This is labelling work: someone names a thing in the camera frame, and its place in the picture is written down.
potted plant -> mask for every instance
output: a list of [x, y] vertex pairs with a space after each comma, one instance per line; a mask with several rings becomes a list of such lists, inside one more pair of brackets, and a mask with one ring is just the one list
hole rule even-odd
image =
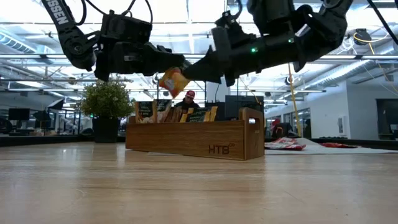
[[94, 115], [95, 142], [116, 142], [120, 118], [127, 117], [134, 111], [134, 100], [129, 99], [124, 80], [99, 80], [86, 86], [85, 90], [80, 108], [85, 115]]

black plant pot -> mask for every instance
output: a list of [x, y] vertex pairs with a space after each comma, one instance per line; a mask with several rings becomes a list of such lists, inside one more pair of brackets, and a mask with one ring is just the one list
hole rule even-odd
[[119, 119], [93, 119], [94, 142], [115, 143], [118, 140], [119, 125]]

cable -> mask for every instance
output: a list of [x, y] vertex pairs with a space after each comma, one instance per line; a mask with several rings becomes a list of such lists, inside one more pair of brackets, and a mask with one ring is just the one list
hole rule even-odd
[[292, 70], [290, 69], [290, 63], [288, 63], [287, 66], [289, 66], [290, 92], [292, 93], [294, 113], [296, 115], [297, 132], [298, 132], [298, 136], [301, 137], [302, 136], [301, 135], [301, 125], [300, 125], [300, 121], [299, 121], [299, 113], [297, 112], [296, 99], [294, 97], [293, 77], [292, 77]]
[[[362, 65], [363, 68], [365, 68], [365, 70], [367, 71], [367, 73], [375, 80], [376, 78], [369, 72], [369, 70], [366, 68], [366, 66]], [[388, 89], [385, 85], [383, 85], [381, 82], [379, 82], [379, 84], [381, 86], [383, 86], [383, 88], [385, 88], [387, 91], [389, 91], [390, 93], [394, 94], [395, 96], [398, 96], [397, 93], [394, 93], [393, 91], [391, 91], [390, 89]]]
[[242, 0], [236, 0], [236, 1], [238, 2], [239, 11], [233, 16], [235, 20], [239, 18], [243, 10]]
[[152, 13], [152, 8], [150, 7], [149, 1], [145, 0], [145, 2], [147, 3], [148, 9], [149, 9], [149, 13], [150, 13], [150, 23], [152, 24], [154, 21], [154, 15]]
[[[369, 43], [369, 47], [371, 48], [372, 54], [374, 55], [375, 53], [374, 53], [374, 50], [373, 50], [373, 47], [372, 47], [371, 43]], [[381, 67], [381, 65], [379, 63], [377, 63], [377, 64], [379, 65], [379, 68], [382, 70], [384, 77], [388, 81], [388, 78], [387, 78], [386, 73], [384, 72], [384, 69]], [[398, 90], [395, 88], [394, 84], [392, 84], [392, 82], [388, 82], [388, 83], [390, 83], [391, 87], [398, 93]]]
[[134, 3], [136, 3], [136, 0], [132, 0], [132, 1], [130, 2], [130, 5], [129, 5], [129, 7], [127, 8], [126, 11], [130, 11], [131, 8], [132, 8], [132, 5], [134, 5]]
[[253, 94], [253, 96], [254, 96], [254, 98], [256, 99], [256, 101], [257, 101], [257, 103], [258, 104], [260, 104], [261, 105], [261, 103], [260, 103], [260, 101], [259, 101], [259, 99], [257, 99], [257, 96], [256, 96], [256, 94], [254, 94], [250, 89], [249, 89], [249, 87], [245, 84], [245, 82], [242, 80], [242, 78], [241, 77], [239, 77], [239, 79], [242, 81], [242, 83], [243, 83], [243, 85], [244, 85], [244, 87], [247, 89], [247, 90], [249, 90], [252, 94]]
[[132, 1], [130, 2], [129, 7], [128, 7], [124, 12], [122, 12], [121, 15], [122, 15], [122, 16], [127, 15], [127, 13], [130, 12], [130, 10], [131, 10], [132, 6], [134, 5], [134, 3], [136, 3], [136, 0], [132, 0]]
[[80, 22], [76, 23], [76, 26], [80, 26], [83, 25], [86, 21], [87, 18], [87, 5], [86, 5], [86, 1], [85, 0], [81, 0], [81, 4], [83, 5], [83, 15], [81, 17]]
[[90, 0], [86, 0], [86, 2], [91, 5], [95, 10], [97, 10], [99, 13], [101, 13], [102, 15], [106, 15], [105, 12], [101, 11], [100, 9], [98, 9]]
[[[129, 5], [129, 7], [127, 8], [127, 10], [125, 10], [121, 15], [122, 15], [122, 16], [125, 16], [125, 15], [127, 15], [127, 13], [129, 13], [129, 12], [131, 13], [131, 8], [132, 8], [132, 6], [134, 5], [135, 2], [136, 2], [136, 0], [132, 0], [131, 3], [130, 3], [130, 5]], [[149, 13], [150, 13], [150, 23], [152, 24], [153, 21], [154, 21], [154, 15], [153, 15], [153, 13], [152, 13], [152, 8], [151, 8], [151, 6], [150, 6], [148, 0], [145, 0], [145, 3], [146, 3], [147, 6], [148, 6]]]
[[384, 28], [386, 28], [387, 32], [390, 34], [391, 38], [394, 40], [394, 42], [396, 44], [398, 44], [397, 37], [395, 36], [393, 31], [390, 29], [390, 27], [388, 26], [387, 22], [384, 20], [383, 16], [381, 15], [380, 11], [377, 9], [376, 5], [373, 3], [372, 0], [368, 0], [368, 3], [373, 8], [374, 12], [376, 13], [378, 18], [380, 19], [380, 21], [383, 24]]
[[385, 38], [388, 37], [388, 33], [386, 33], [386, 35], [385, 35], [383, 38], [380, 38], [380, 39], [377, 39], [377, 40], [363, 40], [363, 39], [357, 38], [357, 37], [356, 37], [356, 34], [358, 34], [358, 33], [355, 33], [355, 34], [354, 34], [354, 36], [353, 36], [354, 39], [359, 40], [359, 41], [364, 42], [364, 43], [375, 43], [375, 42], [378, 42], [378, 41], [380, 41], [380, 40], [384, 40]]
[[220, 84], [218, 84], [216, 94], [214, 94], [214, 102], [216, 102], [216, 103], [217, 103], [217, 92], [218, 92], [219, 87], [220, 87]]

snack bag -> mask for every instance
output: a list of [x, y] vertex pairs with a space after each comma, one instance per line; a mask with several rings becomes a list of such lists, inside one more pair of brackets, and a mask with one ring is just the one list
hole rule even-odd
[[175, 98], [188, 85], [190, 80], [182, 75], [179, 68], [169, 68], [159, 82], [159, 86], [165, 88]]

red cap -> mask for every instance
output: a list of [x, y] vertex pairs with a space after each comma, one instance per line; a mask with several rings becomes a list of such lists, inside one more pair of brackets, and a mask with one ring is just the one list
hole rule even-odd
[[272, 122], [272, 125], [275, 126], [275, 125], [277, 125], [279, 123], [280, 123], [280, 120], [279, 119], [275, 119], [275, 121]]
[[195, 98], [195, 92], [192, 91], [192, 90], [189, 90], [185, 96], [188, 96], [188, 97], [194, 99]]

